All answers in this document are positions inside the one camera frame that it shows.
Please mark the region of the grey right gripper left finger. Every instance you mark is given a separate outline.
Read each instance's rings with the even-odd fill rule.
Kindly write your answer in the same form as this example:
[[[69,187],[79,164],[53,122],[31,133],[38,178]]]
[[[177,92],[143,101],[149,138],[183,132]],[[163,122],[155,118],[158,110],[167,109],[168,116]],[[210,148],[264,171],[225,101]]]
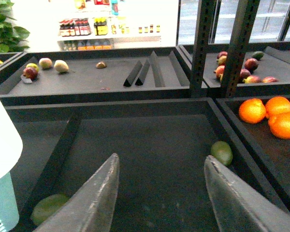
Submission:
[[[119,183],[119,156],[113,153],[37,232],[108,232]]]

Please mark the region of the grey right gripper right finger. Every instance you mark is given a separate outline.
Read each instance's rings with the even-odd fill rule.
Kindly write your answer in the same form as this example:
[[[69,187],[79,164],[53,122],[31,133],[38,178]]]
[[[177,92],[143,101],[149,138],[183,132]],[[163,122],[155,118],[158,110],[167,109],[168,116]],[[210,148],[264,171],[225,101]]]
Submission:
[[[221,232],[290,232],[290,215],[213,156],[204,161],[206,188]]]

